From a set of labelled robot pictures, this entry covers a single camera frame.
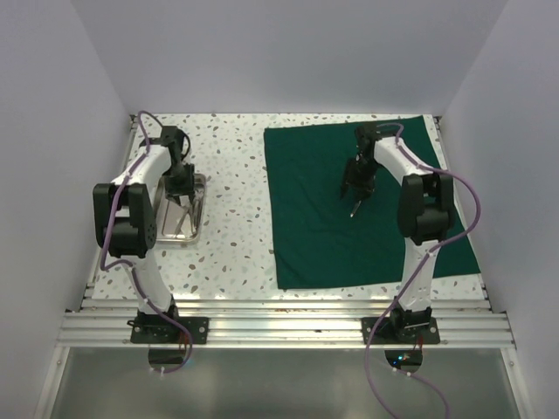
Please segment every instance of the white robotic arm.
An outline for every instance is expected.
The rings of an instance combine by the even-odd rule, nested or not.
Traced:
[[[402,186],[402,181],[406,176],[419,175],[430,176],[431,172],[417,167],[408,157],[411,156],[417,163],[426,166],[413,152],[400,141],[396,144],[395,137],[383,138],[376,142],[375,160],[384,168],[386,168],[392,176]],[[404,273],[402,276],[401,288],[411,279],[411,274],[417,269],[419,263],[424,258],[425,253],[429,251],[438,240],[427,240],[421,244],[416,244],[410,237],[406,237],[405,241],[405,257],[404,257]],[[431,257],[421,268],[421,271],[414,279],[410,287],[405,291],[399,300],[400,306],[404,311],[411,310],[413,312],[422,312],[431,307],[431,282],[435,263],[437,262],[438,249],[431,252]]]
[[[108,237],[108,253],[126,259],[127,274],[138,297],[139,310],[131,326],[133,343],[170,343],[178,339],[181,323],[176,304],[155,261],[157,235],[153,208],[158,183],[163,179],[167,199],[193,208],[196,198],[194,165],[184,162],[184,140],[188,136],[178,127],[162,127],[158,139],[141,147],[144,156],[131,163],[110,183],[97,184],[93,189],[93,208],[97,243],[103,247]],[[117,190],[118,202],[114,202]],[[114,215],[114,224],[110,220]]]
[[[401,187],[397,224],[405,241],[402,288],[412,279],[425,254],[431,253],[390,314],[396,333],[413,338],[431,322],[437,244],[446,238],[454,222],[452,178],[425,170],[428,165],[404,141],[374,122],[359,126],[355,136],[357,156],[348,160],[342,181],[342,197],[349,189],[354,190],[355,207],[350,216],[373,194],[377,170],[386,168]]]

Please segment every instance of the green cloth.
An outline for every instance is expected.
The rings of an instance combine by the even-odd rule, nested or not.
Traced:
[[[423,161],[439,168],[423,117],[398,120],[402,137]],[[356,123],[268,128],[264,132],[272,202],[273,248],[280,289],[335,288],[399,282],[404,238],[397,227],[400,187],[386,169],[354,218],[351,191],[340,200],[346,160],[355,156]],[[454,236],[464,228],[457,222]],[[467,239],[444,247],[435,278],[479,273]]]

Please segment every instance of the purple cable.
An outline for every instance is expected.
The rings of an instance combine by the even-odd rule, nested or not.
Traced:
[[[151,308],[157,315],[159,315],[161,318],[163,318],[164,320],[169,322],[171,325],[177,327],[181,332],[183,332],[187,336],[188,341],[189,341],[189,349],[188,349],[188,352],[186,353],[186,355],[183,357],[183,361],[179,365],[177,365],[176,367],[173,367],[173,368],[170,368],[170,369],[165,369],[164,367],[162,367],[159,370],[159,372],[161,372],[163,374],[169,374],[169,373],[174,373],[175,371],[178,371],[179,369],[181,369],[184,366],[184,364],[186,364],[186,362],[189,360],[189,358],[192,354],[192,335],[190,334],[189,330],[186,327],[184,327],[183,325],[181,325],[177,321],[170,318],[168,315],[166,315],[164,312],[162,312],[158,307],[156,307],[151,302],[149,297],[145,294],[145,292],[140,287],[140,281],[138,280],[138,275],[136,274],[135,266],[131,261],[129,261],[127,259],[118,259],[118,260],[113,261],[111,264],[107,264],[108,246],[111,243],[111,237],[113,235],[113,228],[114,228],[114,220],[116,218],[116,211],[118,209],[118,204],[119,204],[119,200],[121,199],[122,191],[124,190],[124,188],[128,184],[128,181],[130,180],[130,176],[134,173],[134,171],[138,168],[138,166],[140,166],[141,162],[146,159],[146,157],[148,156],[148,153],[149,153],[150,144],[149,144],[148,133],[146,131],[146,128],[143,126],[143,123],[141,122],[141,116],[144,115],[144,114],[153,118],[162,127],[162,123],[153,114],[151,114],[149,112],[146,112],[146,111],[140,111],[138,113],[138,125],[140,126],[140,129],[143,132],[143,135],[144,135],[144,138],[145,138],[145,141],[146,141],[146,152],[143,153],[132,164],[132,166],[130,166],[130,170],[124,176],[124,179],[122,180],[122,183],[119,185],[118,189],[114,193],[113,203],[111,205],[111,213],[110,213],[110,216],[109,216],[109,219],[108,219],[107,233],[105,234],[105,241],[103,242],[103,247],[101,249],[100,268],[101,268],[102,271],[108,271],[109,269],[115,267],[118,264],[123,264],[126,267],[130,268],[130,272],[132,274],[132,279],[134,281],[135,288],[138,291],[138,293],[140,294],[140,297],[146,301],[146,304],[149,306],[149,308]]]
[[[380,326],[380,324],[382,323],[383,319],[385,319],[386,316],[388,316],[388,314],[396,307],[398,301],[402,298],[404,293],[407,291],[407,289],[411,286],[411,284],[413,283],[415,278],[421,272],[421,269],[424,267],[425,263],[427,263],[427,259],[430,257],[431,252],[433,252],[437,249],[440,249],[441,247],[446,246],[447,244],[450,244],[450,243],[453,243],[457,240],[460,240],[462,237],[467,236],[475,228],[475,226],[480,221],[480,217],[481,217],[481,202],[480,202],[480,198],[478,197],[478,194],[475,192],[475,190],[473,190],[473,186],[469,182],[467,182],[464,178],[462,178],[458,175],[455,175],[454,173],[449,172],[448,170],[443,170],[442,168],[432,168],[432,167],[429,167],[429,166],[425,166],[424,164],[419,164],[417,161],[415,161],[415,159],[400,145],[401,135],[402,135],[402,132],[404,130],[404,126],[402,124],[389,122],[389,123],[385,123],[385,124],[379,124],[378,126],[379,127],[389,127],[389,126],[398,127],[398,130],[397,130],[396,135],[395,135],[395,137],[396,137],[395,142],[396,142],[396,146],[397,146],[398,150],[404,155],[404,157],[406,159],[408,159],[409,162],[414,164],[416,166],[416,168],[421,168],[422,170],[427,170],[427,171],[431,171],[431,172],[438,173],[438,174],[450,175],[454,179],[458,180],[460,183],[462,183],[464,186],[466,186],[466,188],[470,191],[470,193],[472,194],[473,200],[475,201],[475,207],[476,207],[475,217],[474,217],[472,223],[468,226],[467,229],[465,229],[461,233],[457,234],[456,236],[447,238],[446,240],[435,244],[433,247],[431,247],[428,250],[427,253],[425,253],[425,256],[419,262],[418,267],[411,274],[410,280],[404,285],[404,287],[400,290],[398,295],[394,298],[394,300],[390,303],[390,305],[386,308],[386,310],[384,310],[384,312],[381,314],[381,316],[376,320],[375,325],[373,325],[373,327],[371,328],[371,331],[369,333],[369,338],[367,339],[367,346],[365,347],[365,374],[367,375],[367,381],[369,382],[370,389],[372,390],[372,392],[375,395],[378,402],[381,403],[383,408],[392,417],[397,419],[399,416],[396,414],[396,412],[394,412],[394,410],[392,410],[390,408],[388,403],[381,397],[380,393],[378,392],[378,389],[376,388],[375,383],[373,382],[373,378],[370,374],[369,357],[370,357],[370,345],[371,345],[371,342],[373,340],[373,336],[375,335],[375,332],[378,329],[378,327]],[[407,375],[407,373],[404,372],[404,371],[401,371],[401,370],[397,370],[397,371],[400,374],[406,374]],[[438,394],[438,396],[441,398],[442,402],[445,405],[445,419],[450,418],[451,417],[451,407],[448,404],[448,401],[446,400],[445,395],[443,395],[443,392],[435,384],[431,383],[430,381],[428,381],[427,379],[425,379],[425,378],[423,378],[419,375],[412,374],[411,377],[413,379],[417,380],[417,381],[422,382],[426,386],[430,387],[433,391],[435,391],[435,393]]]
[[[146,131],[146,128],[143,126],[143,122],[141,122],[141,117],[143,115],[147,115],[152,120],[157,122],[161,128],[163,128],[163,124],[157,119],[157,117],[155,117],[155,115],[153,115],[152,113],[149,113],[148,111],[140,111],[137,115],[138,116],[138,126],[140,127],[141,133],[143,134],[143,138],[146,140],[146,153],[149,153],[149,149],[151,147],[151,144],[149,143],[148,131]]]

